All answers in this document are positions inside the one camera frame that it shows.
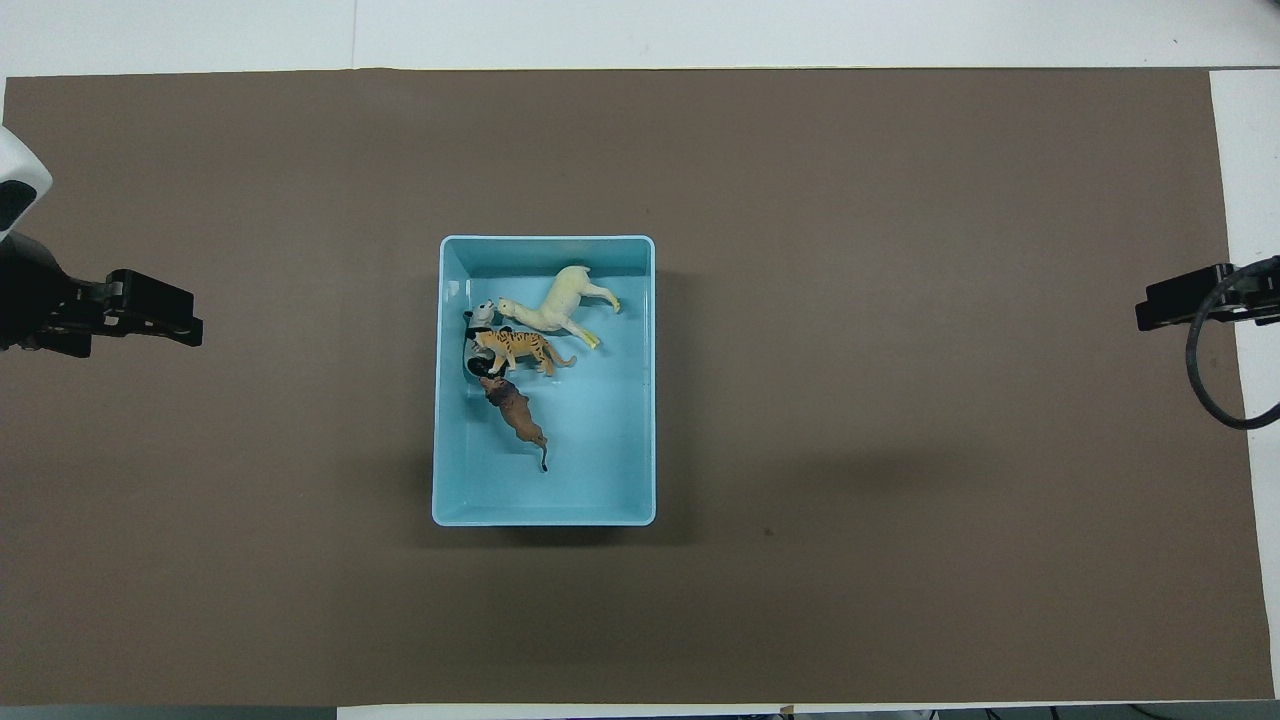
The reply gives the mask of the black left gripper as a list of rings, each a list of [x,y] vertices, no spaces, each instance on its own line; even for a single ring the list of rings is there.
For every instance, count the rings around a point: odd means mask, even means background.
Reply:
[[[1,347],[47,350],[87,359],[92,338],[104,328],[108,296],[109,333],[146,334],[188,347],[204,345],[204,320],[195,295],[132,269],[116,269],[104,282],[68,275],[51,251],[24,234],[9,234],[1,246]]]

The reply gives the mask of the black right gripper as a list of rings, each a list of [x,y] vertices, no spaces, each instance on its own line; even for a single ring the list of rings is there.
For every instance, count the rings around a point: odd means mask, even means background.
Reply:
[[[1236,268],[1217,263],[1194,272],[1175,275],[1146,287],[1146,299],[1135,305],[1138,331],[1189,323],[1210,292]],[[1279,259],[1253,263],[1238,281],[1242,316],[1254,323],[1277,323]]]

